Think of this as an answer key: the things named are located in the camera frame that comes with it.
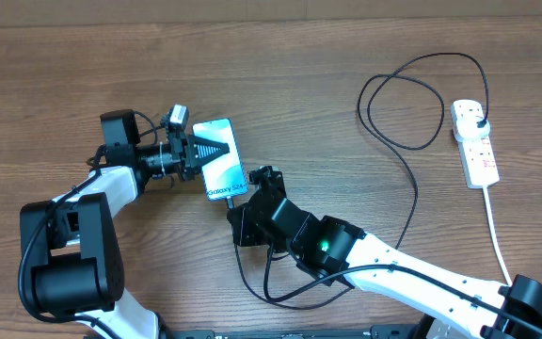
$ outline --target green indicator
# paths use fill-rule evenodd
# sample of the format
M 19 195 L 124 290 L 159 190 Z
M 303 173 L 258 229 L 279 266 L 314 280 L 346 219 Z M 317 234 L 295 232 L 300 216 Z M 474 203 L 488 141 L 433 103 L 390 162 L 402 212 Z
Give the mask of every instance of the green indicator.
M 329 243 L 326 240 L 323 240 L 322 242 L 320 242 L 319 246 L 321 247 L 322 251 L 329 250 Z

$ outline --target white power strip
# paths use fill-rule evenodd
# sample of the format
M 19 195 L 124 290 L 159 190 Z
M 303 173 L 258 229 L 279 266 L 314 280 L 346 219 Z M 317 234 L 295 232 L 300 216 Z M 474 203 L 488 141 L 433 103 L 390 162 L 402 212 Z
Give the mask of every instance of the white power strip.
M 503 276 L 507 284 L 511 285 L 512 281 L 497 242 L 492 209 L 488 198 L 488 187 L 499 182 L 495 154 L 488 138 L 490 125 L 487 122 L 485 127 L 478 128 L 477 122 L 484 118 L 484 113 L 480 103 L 473 100 L 455 101 L 451 105 L 451 118 L 453 119 L 453 133 L 461 155 L 461 164 L 466 175 L 466 183 L 469 188 L 482 188 L 483 190 L 488 229 L 490 230 L 493 248 L 495 254 L 497 254 Z

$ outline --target power plug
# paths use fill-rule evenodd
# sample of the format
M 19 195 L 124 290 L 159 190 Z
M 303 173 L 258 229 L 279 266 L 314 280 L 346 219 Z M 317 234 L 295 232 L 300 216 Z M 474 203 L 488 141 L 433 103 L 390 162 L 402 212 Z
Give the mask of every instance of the power plug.
M 485 114 L 482 105 L 473 100 L 462 99 L 454 102 L 451 105 L 451 118 L 453 133 L 459 142 L 488 137 L 490 133 L 488 121 L 483 127 L 478 127 L 478 122 L 485 118 Z
M 488 133 L 490 124 L 479 128 L 484 118 L 482 106 L 473 100 L 457 100 L 451 105 L 453 132 L 469 188 L 491 186 L 499 181 L 495 154 Z

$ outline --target wooden tabletop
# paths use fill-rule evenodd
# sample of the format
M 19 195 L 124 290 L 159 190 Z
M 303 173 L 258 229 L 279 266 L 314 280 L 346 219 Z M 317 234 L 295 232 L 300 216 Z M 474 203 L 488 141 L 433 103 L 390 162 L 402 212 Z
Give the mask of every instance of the wooden tabletop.
M 181 103 L 192 123 L 229 117 L 247 170 L 280 167 L 299 207 L 349 220 L 394 244 L 411 207 L 411 183 L 398 159 L 361 127 L 355 103 L 369 77 L 435 52 L 468 53 L 485 68 L 501 175 L 490 195 L 503 258 L 512 275 L 542 282 L 542 17 L 0 29 L 0 338 L 88 332 L 41 324 L 21 305 L 19 211 L 86 178 L 84 161 L 103 142 L 99 115 L 111 110 L 133 108 L 158 121 Z M 447 117 L 430 147 L 402 151 L 420 199 L 401 250 L 502 281 L 482 193 L 466 188 L 448 110 L 457 99 L 483 103 L 481 77 L 457 56 L 420 61 L 404 74 L 434 86 Z M 427 89 L 394 80 L 372 114 L 387 136 L 420 145 L 436 130 L 439 108 Z M 208 202 L 201 179 L 153 191 L 166 185 L 149 186 L 152 192 L 114 222 L 126 287 L 172 329 L 365 328 L 420 320 L 421 313 L 399 302 L 359 291 L 310 312 L 259 302 L 239 278 L 225 203 Z M 247 278 L 261 291 L 265 249 L 242 253 Z M 271 280 L 278 295 L 310 278 L 286 259 Z M 337 283 L 317 287 L 292 304 L 340 290 Z

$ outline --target white cable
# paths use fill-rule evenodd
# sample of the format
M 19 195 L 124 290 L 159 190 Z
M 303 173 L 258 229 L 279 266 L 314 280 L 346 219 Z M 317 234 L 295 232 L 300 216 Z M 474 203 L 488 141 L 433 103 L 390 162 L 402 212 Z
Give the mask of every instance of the white cable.
M 497 260 L 499 260 L 499 266 L 501 266 L 501 271 L 505 277 L 505 281 L 509 286 L 512 285 L 512 280 L 509 278 L 509 272 L 507 267 L 505 267 L 505 262 L 501 256 L 501 250 L 499 249 L 499 243 L 497 242 L 497 234 L 495 232 L 495 224 L 493 222 L 493 211 L 490 208 L 490 199 L 488 198 L 488 187 L 482 187 L 482 193 L 485 196 L 485 206 L 486 206 L 486 218 L 488 219 L 488 229 L 490 230 L 490 238 L 493 241 L 493 248 L 495 249 L 495 254 L 497 254 Z

